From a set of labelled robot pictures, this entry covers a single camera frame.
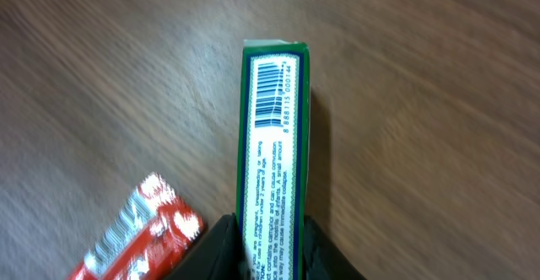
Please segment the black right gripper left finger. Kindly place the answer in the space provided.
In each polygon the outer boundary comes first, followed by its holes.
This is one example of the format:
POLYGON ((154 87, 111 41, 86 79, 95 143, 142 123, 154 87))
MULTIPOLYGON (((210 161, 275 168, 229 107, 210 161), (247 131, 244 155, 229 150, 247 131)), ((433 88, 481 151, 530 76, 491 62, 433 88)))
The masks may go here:
POLYGON ((241 241, 234 213, 223 215, 165 280, 241 279, 241 241))

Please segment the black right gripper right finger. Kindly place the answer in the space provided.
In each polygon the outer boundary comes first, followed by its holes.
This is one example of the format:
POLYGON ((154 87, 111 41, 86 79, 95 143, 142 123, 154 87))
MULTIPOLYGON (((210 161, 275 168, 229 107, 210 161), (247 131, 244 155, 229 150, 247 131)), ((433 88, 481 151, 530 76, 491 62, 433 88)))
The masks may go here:
POLYGON ((304 218, 303 260, 306 280, 366 280, 310 216, 304 218))

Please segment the green white small packet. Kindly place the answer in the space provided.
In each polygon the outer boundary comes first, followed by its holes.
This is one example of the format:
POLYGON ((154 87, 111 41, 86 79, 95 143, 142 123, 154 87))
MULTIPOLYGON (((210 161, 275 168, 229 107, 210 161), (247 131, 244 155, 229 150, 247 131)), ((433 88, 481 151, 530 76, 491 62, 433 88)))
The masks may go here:
POLYGON ((310 80, 305 43, 245 40, 236 217, 250 279, 303 277, 310 80))

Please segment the red chocolate bar wrapper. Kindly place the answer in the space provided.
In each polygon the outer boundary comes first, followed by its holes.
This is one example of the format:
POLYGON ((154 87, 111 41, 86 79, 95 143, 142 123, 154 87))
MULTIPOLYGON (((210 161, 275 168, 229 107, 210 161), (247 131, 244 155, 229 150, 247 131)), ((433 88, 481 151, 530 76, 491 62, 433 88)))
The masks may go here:
POLYGON ((136 186, 69 279, 162 279, 204 229, 202 217, 153 172, 136 186))

